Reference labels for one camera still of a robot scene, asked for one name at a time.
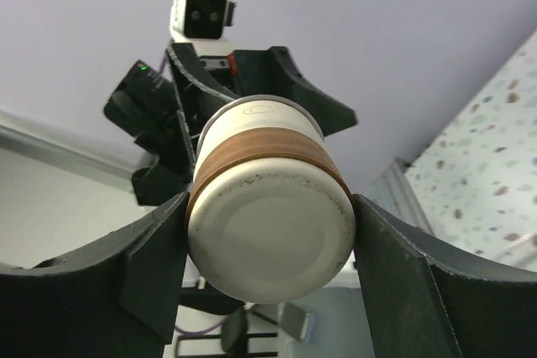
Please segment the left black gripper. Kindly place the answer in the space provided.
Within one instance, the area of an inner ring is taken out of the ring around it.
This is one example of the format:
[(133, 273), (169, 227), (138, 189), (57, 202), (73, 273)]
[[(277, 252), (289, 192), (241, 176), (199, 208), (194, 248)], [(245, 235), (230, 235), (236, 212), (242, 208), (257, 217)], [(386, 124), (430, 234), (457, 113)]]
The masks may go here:
[(357, 125), (355, 111), (312, 85), (286, 47), (202, 57), (192, 44), (172, 43), (166, 52), (176, 100), (167, 128), (169, 165), (192, 165), (203, 127), (221, 107), (241, 96), (291, 100), (315, 118), (326, 137)]

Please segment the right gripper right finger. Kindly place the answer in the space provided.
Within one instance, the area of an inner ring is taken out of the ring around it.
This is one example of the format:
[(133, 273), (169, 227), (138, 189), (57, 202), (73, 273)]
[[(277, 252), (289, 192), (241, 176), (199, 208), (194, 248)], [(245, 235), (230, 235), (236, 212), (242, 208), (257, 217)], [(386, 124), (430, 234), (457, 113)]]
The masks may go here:
[(377, 357), (534, 357), (536, 274), (465, 252), (355, 195)]

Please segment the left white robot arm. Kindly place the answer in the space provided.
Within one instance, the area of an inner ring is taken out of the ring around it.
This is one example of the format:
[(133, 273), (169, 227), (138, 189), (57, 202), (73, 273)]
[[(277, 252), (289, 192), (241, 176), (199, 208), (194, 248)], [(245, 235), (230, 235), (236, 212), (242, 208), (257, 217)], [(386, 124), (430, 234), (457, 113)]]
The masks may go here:
[(141, 206), (159, 206), (187, 190), (203, 127), (221, 107), (256, 95), (280, 96), (304, 107), (323, 135), (357, 125), (349, 106), (312, 85), (289, 50), (234, 50), (199, 56), (192, 44), (167, 47), (163, 65), (171, 77), (137, 61), (104, 106), (106, 118), (144, 149), (131, 183)]

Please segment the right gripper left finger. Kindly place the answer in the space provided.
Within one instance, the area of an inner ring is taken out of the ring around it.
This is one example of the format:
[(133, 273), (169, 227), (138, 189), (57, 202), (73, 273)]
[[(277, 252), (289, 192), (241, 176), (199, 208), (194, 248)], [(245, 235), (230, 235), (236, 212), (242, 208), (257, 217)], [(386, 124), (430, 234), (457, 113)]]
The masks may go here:
[(1, 266), (3, 357), (160, 357), (173, 339), (189, 195), (27, 269)]

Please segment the steel cup back row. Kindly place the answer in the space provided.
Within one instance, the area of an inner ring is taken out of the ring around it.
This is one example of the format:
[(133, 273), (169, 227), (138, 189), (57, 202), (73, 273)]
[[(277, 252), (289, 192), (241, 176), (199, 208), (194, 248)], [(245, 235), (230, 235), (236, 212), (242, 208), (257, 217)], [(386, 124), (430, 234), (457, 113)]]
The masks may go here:
[(353, 247), (352, 195), (304, 107), (247, 96), (201, 132), (185, 212), (190, 257), (218, 291), (276, 304), (326, 286)]

